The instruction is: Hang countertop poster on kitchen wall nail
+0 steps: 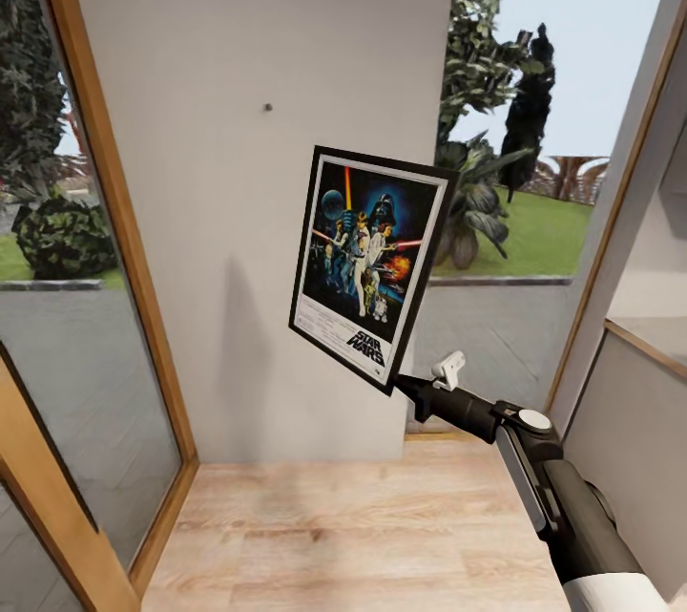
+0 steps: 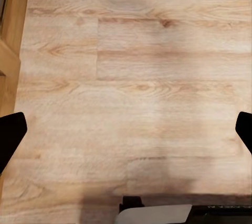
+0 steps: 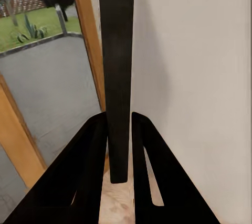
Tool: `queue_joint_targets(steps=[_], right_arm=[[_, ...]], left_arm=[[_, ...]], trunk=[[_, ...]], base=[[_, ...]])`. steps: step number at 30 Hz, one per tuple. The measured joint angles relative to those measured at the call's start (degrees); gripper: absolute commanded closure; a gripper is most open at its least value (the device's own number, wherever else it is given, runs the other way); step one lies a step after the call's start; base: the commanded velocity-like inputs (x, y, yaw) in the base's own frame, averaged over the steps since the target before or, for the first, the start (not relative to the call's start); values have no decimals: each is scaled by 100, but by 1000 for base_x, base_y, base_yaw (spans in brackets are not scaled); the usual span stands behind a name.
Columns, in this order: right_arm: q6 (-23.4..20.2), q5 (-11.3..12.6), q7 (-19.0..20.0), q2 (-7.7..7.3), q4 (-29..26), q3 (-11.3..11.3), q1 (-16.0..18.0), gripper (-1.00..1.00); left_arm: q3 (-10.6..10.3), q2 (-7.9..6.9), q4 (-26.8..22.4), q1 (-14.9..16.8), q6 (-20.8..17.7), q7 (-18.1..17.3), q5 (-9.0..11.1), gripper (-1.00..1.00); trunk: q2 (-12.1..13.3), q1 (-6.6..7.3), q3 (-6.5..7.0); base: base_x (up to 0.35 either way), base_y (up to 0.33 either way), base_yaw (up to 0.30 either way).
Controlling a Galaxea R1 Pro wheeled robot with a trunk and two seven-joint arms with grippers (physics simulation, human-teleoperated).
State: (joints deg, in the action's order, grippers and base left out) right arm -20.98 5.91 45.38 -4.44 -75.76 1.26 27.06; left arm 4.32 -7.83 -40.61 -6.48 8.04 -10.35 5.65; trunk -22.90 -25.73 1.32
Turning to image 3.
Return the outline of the poster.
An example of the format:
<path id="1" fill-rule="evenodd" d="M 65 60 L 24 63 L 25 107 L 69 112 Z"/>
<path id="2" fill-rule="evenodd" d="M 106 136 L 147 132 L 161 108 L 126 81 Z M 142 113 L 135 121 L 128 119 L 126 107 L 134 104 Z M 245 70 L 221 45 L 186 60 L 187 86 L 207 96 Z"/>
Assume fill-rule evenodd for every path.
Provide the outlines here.
<path id="1" fill-rule="evenodd" d="M 128 181 L 134 0 L 99 0 L 110 182 Z"/>

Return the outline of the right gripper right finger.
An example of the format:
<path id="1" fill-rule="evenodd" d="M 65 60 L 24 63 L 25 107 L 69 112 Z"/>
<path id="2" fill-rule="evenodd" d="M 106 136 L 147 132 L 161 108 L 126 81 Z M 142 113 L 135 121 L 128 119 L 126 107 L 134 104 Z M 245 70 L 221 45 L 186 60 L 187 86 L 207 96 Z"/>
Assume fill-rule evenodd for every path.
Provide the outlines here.
<path id="1" fill-rule="evenodd" d="M 144 147 L 164 206 L 152 203 Z M 217 224 L 209 205 L 151 120 L 132 113 L 135 224 Z"/>

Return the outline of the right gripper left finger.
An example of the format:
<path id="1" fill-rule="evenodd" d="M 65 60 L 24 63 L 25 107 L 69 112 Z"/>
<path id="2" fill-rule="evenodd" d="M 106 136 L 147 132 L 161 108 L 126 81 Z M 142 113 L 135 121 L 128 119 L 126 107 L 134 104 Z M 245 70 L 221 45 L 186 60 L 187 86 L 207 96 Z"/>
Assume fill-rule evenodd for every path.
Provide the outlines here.
<path id="1" fill-rule="evenodd" d="M 3 224 L 98 224 L 107 136 L 89 118 Z"/>

